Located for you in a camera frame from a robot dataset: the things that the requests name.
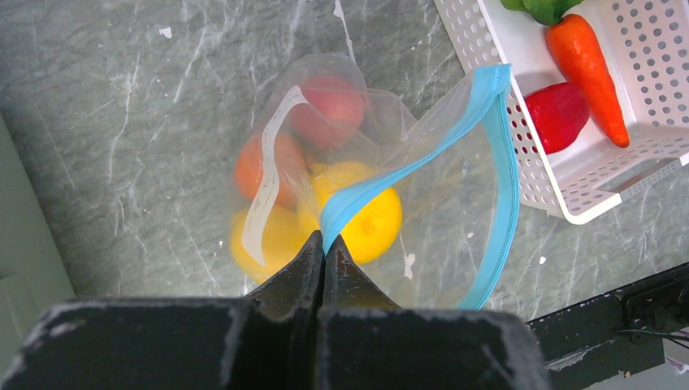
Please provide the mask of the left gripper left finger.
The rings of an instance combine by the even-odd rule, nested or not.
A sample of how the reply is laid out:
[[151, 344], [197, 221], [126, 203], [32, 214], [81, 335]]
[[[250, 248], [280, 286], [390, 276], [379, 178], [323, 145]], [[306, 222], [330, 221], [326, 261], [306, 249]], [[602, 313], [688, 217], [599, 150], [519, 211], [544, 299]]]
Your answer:
[[49, 308], [4, 389], [308, 389], [323, 239], [244, 297], [71, 300]]

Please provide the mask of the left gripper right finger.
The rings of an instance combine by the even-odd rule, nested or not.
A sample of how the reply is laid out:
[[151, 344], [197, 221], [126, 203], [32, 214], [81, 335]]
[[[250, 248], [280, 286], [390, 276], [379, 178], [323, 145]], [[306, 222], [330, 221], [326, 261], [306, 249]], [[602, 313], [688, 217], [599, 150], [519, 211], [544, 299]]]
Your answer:
[[530, 328], [490, 310], [402, 309], [336, 239], [325, 259], [317, 389], [547, 389]]

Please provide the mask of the yellow lemon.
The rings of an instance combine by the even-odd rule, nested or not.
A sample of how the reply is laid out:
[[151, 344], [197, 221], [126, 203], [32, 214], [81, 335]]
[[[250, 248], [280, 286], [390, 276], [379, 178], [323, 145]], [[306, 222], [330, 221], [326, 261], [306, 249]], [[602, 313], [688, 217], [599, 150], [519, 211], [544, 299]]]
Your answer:
[[230, 252], [237, 266], [258, 284], [264, 283], [289, 264], [300, 252], [310, 234], [299, 226], [297, 214], [285, 207], [275, 206], [262, 234], [265, 265], [259, 264], [243, 248], [242, 231], [247, 209], [232, 216], [230, 222]]
[[[333, 193], [373, 175], [372, 167], [353, 160], [312, 164], [307, 174], [311, 199], [297, 205], [301, 232], [308, 236], [320, 229], [320, 213]], [[358, 211], [341, 233], [354, 262], [366, 264], [384, 254], [395, 241], [402, 219], [401, 199], [394, 188], [385, 189]]]

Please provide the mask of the yellow lemon front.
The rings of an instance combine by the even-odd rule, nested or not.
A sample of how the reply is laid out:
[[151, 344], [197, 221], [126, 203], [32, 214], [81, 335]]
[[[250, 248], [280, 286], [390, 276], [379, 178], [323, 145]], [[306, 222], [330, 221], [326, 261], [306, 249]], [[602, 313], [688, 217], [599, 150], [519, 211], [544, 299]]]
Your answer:
[[285, 207], [275, 206], [262, 234], [265, 265], [259, 264], [243, 248], [242, 231], [247, 209], [232, 216], [230, 222], [230, 252], [237, 266], [258, 284], [264, 283], [289, 264], [300, 252], [310, 234], [299, 226], [297, 214]]

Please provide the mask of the clear zip top bag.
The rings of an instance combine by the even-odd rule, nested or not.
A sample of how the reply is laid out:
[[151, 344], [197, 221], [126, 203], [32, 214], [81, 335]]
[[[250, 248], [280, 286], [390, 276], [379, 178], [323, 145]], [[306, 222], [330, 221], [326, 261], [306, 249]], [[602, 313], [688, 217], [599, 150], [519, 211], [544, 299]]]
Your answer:
[[[361, 126], [335, 149], [315, 149], [288, 119], [308, 102], [300, 83], [312, 76], [340, 77], [366, 96]], [[509, 64], [477, 67], [415, 119], [399, 96], [369, 88], [349, 56], [298, 59], [280, 77], [235, 158], [230, 222], [248, 210], [244, 250], [266, 264], [262, 234], [270, 213], [275, 206], [297, 213], [298, 203], [311, 199], [312, 164], [358, 161], [374, 175], [327, 201], [320, 229], [313, 231], [321, 233], [323, 251], [336, 239], [345, 244], [347, 223], [393, 188], [403, 212], [395, 241], [366, 264], [349, 253], [353, 263], [401, 306], [482, 308], [501, 277], [518, 221], [520, 184], [507, 115], [511, 79]]]

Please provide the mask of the pink peach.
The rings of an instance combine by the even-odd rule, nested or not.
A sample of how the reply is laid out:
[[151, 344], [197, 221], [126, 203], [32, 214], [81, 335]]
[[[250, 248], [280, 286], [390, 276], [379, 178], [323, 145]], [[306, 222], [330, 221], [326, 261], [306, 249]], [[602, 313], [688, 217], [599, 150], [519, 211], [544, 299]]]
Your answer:
[[366, 110], [365, 94], [336, 76], [312, 76], [300, 83], [306, 104], [295, 106], [288, 119], [296, 132], [317, 150], [332, 150], [357, 132]]

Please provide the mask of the red bell pepper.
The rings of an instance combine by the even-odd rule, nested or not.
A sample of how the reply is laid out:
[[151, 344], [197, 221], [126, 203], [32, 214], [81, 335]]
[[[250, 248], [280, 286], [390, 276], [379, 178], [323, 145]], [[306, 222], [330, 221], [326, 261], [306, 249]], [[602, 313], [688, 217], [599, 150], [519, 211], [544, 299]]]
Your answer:
[[586, 99], [571, 82], [530, 93], [525, 103], [546, 154], [572, 145], [591, 117]]

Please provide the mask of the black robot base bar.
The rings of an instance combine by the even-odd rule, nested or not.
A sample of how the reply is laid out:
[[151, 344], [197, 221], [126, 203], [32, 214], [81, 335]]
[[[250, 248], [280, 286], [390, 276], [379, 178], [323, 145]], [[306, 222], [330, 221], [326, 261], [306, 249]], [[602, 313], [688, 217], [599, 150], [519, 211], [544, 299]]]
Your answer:
[[556, 389], [584, 389], [671, 362], [688, 368], [688, 265], [528, 322]]

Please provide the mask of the clear plastic storage box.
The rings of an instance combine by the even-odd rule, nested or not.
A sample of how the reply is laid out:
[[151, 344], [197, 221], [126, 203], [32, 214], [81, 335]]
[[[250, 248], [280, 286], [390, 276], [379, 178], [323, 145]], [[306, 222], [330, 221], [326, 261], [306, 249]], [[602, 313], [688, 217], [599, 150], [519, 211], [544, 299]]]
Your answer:
[[1, 373], [41, 313], [74, 297], [11, 134], [1, 123]]

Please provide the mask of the orange carrot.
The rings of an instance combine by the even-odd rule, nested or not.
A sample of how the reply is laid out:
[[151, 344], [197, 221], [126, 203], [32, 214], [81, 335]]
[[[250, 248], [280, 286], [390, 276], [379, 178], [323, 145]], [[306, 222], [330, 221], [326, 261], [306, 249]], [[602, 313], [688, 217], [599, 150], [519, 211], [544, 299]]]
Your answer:
[[545, 41], [561, 74], [582, 93], [598, 128], [615, 146], [628, 147], [616, 86], [592, 26], [581, 15], [564, 15], [546, 28]]

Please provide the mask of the green leafy vegetable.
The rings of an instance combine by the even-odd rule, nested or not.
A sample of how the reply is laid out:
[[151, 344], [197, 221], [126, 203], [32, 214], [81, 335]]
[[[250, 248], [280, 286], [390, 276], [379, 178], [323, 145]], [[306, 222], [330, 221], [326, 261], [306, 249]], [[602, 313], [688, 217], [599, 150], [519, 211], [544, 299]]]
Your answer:
[[568, 10], [582, 2], [583, 0], [500, 0], [505, 9], [526, 12], [544, 26], [559, 24]]

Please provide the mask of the white plastic basket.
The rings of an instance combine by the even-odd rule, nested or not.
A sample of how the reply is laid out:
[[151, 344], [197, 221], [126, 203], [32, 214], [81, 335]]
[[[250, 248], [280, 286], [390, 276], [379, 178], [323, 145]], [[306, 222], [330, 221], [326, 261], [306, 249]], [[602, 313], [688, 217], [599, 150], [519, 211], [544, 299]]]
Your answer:
[[528, 94], [564, 80], [548, 52], [546, 28], [498, 1], [435, 6], [464, 70], [512, 68], [507, 115], [525, 206], [584, 224], [687, 165], [687, 2], [584, 1], [571, 8], [598, 39], [630, 145], [615, 146], [589, 121], [555, 154], [544, 151], [525, 107]]

